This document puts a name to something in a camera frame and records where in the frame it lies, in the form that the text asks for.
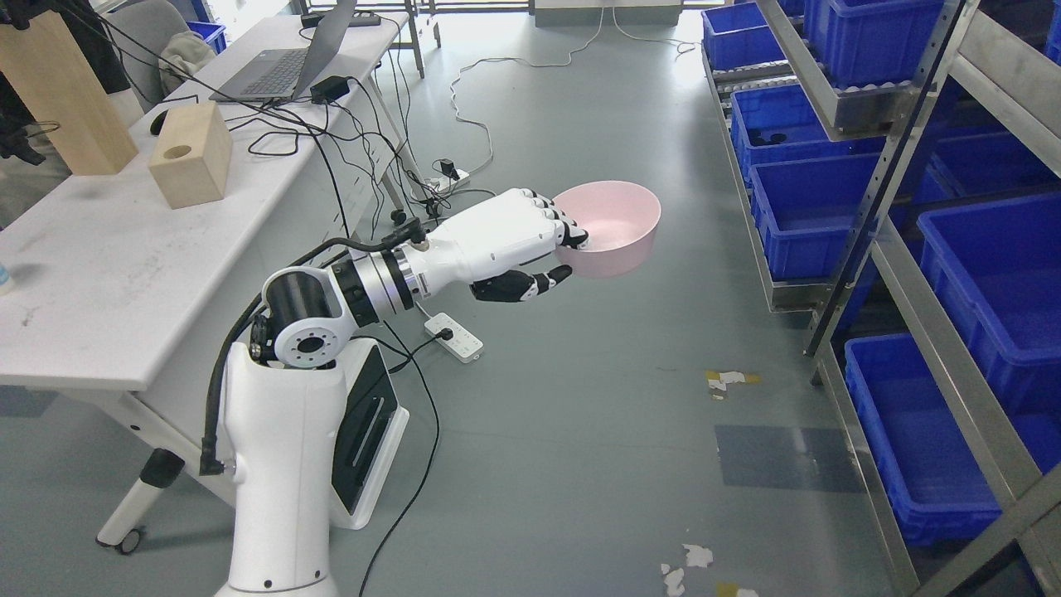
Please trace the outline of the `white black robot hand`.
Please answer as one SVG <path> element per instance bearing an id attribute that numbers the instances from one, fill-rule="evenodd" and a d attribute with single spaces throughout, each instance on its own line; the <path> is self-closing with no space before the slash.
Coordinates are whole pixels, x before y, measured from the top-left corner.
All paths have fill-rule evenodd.
<path id="1" fill-rule="evenodd" d="M 468 207 L 427 234 L 422 248 L 401 250 L 423 296 L 447 284 L 469 284 L 477 301 L 530 301 L 564 282 L 568 265 L 526 274 L 526 265 L 557 248 L 581 250 L 589 234 L 547 197 L 514 188 Z"/>

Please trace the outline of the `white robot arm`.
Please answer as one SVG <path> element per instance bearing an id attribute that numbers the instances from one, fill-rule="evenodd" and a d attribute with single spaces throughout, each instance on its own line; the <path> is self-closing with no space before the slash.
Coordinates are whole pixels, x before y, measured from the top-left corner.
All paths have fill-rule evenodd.
<path id="1" fill-rule="evenodd" d="M 231 343 L 209 423 L 234 463 L 234 543 L 220 596 L 337 596 L 333 528 L 371 520 L 408 411 L 380 344 L 356 333 L 413 306 L 404 246 L 269 276 L 250 343 Z"/>

